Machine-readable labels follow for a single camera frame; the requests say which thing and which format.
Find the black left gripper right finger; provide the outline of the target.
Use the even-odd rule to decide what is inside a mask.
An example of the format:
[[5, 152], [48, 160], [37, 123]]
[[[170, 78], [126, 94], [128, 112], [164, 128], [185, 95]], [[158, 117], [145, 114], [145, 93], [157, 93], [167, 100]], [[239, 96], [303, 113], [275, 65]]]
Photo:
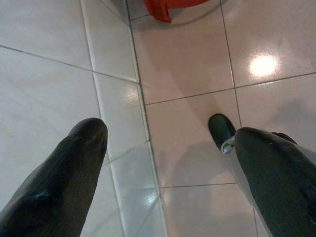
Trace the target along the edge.
[[316, 235], [316, 157], [290, 137], [237, 130], [235, 150], [256, 210], [273, 237]]

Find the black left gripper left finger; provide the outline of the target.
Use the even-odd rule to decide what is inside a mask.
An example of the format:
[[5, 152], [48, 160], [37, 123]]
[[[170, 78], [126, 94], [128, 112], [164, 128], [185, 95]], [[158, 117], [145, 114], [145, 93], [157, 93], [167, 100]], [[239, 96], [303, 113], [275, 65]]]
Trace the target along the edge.
[[107, 141], [108, 129], [99, 118], [87, 118], [74, 126], [1, 211], [1, 236], [80, 236]]

